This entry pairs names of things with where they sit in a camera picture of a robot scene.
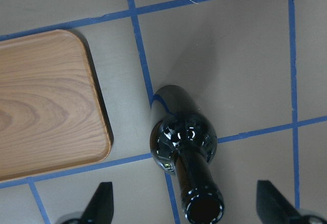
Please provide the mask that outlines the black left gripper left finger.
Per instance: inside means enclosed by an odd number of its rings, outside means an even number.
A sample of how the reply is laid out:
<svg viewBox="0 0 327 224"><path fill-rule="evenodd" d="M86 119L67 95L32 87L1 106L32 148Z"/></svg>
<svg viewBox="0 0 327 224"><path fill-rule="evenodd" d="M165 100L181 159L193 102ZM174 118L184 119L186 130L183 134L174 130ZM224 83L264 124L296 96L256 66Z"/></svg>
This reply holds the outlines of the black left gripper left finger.
<svg viewBox="0 0 327 224"><path fill-rule="evenodd" d="M113 185L102 182L85 208L80 223L111 223L113 220Z"/></svg>

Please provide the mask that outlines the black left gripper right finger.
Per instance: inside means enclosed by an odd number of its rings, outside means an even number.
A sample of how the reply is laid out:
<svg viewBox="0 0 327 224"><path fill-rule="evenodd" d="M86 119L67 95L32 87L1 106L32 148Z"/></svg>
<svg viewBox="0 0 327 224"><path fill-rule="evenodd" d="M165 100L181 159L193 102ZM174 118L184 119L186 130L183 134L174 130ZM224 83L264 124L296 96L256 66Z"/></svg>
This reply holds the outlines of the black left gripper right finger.
<svg viewBox="0 0 327 224"><path fill-rule="evenodd" d="M268 180L257 181L256 212L264 224L302 223L300 213Z"/></svg>

